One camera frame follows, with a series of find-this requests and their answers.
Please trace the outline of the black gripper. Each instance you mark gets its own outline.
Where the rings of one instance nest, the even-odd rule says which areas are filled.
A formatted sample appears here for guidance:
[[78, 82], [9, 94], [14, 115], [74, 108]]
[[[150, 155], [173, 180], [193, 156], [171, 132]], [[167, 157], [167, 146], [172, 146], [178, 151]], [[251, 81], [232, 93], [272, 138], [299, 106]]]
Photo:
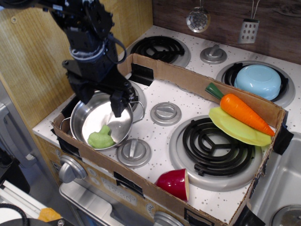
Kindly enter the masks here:
[[117, 69], [117, 65], [125, 61], [127, 52], [121, 60], [114, 44], [101, 44], [93, 50], [70, 46], [69, 52], [73, 60], [65, 60], [62, 65], [78, 99], [87, 104], [96, 90], [109, 94], [114, 116], [121, 117], [134, 98], [130, 83]]

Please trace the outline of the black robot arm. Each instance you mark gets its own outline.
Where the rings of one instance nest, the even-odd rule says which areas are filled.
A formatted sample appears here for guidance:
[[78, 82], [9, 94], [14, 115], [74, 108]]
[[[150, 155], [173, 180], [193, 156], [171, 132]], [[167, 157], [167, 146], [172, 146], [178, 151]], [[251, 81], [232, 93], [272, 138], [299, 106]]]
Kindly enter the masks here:
[[50, 12], [68, 38], [72, 60], [63, 61], [69, 84], [76, 96], [88, 104], [99, 90], [110, 96], [111, 109], [119, 118], [134, 99], [130, 82], [118, 71], [116, 46], [124, 45], [111, 33], [112, 13], [97, 0], [2, 0], [2, 8], [37, 7]]

